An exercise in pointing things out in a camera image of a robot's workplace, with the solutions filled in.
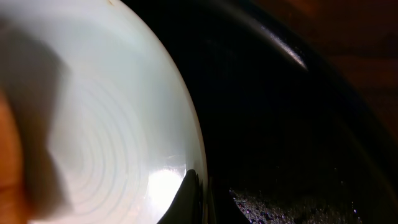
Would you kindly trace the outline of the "orange green scrub sponge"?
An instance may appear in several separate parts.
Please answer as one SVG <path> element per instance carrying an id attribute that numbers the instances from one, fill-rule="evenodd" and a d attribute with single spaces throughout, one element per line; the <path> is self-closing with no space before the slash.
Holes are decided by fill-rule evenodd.
<path id="1" fill-rule="evenodd" d="M 27 224 L 23 156 L 19 133 L 5 94 L 1 93 L 1 224 Z"/>

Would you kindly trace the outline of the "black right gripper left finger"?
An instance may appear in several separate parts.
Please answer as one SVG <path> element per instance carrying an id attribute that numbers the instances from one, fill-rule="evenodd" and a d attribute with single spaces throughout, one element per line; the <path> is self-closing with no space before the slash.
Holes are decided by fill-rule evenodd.
<path id="1" fill-rule="evenodd" d="M 169 209 L 158 224 L 201 224 L 203 221 L 203 185 L 195 170 L 187 171 Z"/>

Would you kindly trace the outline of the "light green plate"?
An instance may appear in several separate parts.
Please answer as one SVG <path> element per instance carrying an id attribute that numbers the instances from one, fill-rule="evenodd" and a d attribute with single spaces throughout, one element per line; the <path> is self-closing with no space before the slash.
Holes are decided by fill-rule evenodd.
<path id="1" fill-rule="evenodd" d="M 158 223 L 207 171 L 174 61 L 123 2 L 1 1 L 1 88 L 24 149 L 32 223 Z"/>

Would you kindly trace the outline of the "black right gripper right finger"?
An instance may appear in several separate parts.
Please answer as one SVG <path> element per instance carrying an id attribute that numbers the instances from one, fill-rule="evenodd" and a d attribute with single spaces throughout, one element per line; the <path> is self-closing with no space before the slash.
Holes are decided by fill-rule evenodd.
<path id="1" fill-rule="evenodd" d="M 210 177 L 208 183 L 208 223 L 250 224 L 235 204 L 228 188 L 214 177 Z"/>

